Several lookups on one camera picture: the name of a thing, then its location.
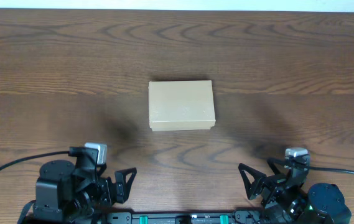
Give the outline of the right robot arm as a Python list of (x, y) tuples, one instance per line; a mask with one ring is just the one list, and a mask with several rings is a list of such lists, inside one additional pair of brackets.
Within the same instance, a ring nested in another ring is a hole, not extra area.
[(249, 200), (262, 197), (263, 209), (251, 212), (253, 223), (349, 223), (352, 213), (345, 205), (340, 189), (334, 184), (314, 184), (307, 192), (302, 186), (309, 173), (309, 155), (286, 156), (284, 161), (267, 160), (273, 175), (245, 164), (238, 169)]

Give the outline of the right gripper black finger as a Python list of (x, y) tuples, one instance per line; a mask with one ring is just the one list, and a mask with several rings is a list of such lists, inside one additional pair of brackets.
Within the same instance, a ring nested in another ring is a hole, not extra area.
[(263, 191), (263, 182), (267, 175), (243, 163), (239, 164), (238, 170), (243, 179), (248, 200), (255, 199)]
[(273, 157), (267, 159), (268, 166), (271, 168), (271, 170), (274, 172), (275, 175), (281, 174), (281, 171), (276, 167), (277, 165), (280, 166), (286, 166), (286, 161), (282, 161), (279, 159), (275, 159)]

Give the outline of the cardboard box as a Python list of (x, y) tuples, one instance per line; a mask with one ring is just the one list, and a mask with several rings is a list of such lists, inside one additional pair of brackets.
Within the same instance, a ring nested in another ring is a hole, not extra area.
[(216, 123), (210, 80), (149, 82), (152, 131), (206, 130)]

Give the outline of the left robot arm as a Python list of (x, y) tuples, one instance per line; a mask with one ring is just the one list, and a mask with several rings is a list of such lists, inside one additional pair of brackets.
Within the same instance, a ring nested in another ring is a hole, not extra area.
[(24, 206), (20, 223), (109, 223), (106, 208), (128, 200), (135, 167), (119, 170), (111, 177), (101, 175), (107, 168), (107, 145), (86, 143), (70, 147), (76, 163), (55, 160), (39, 170), (35, 200)]

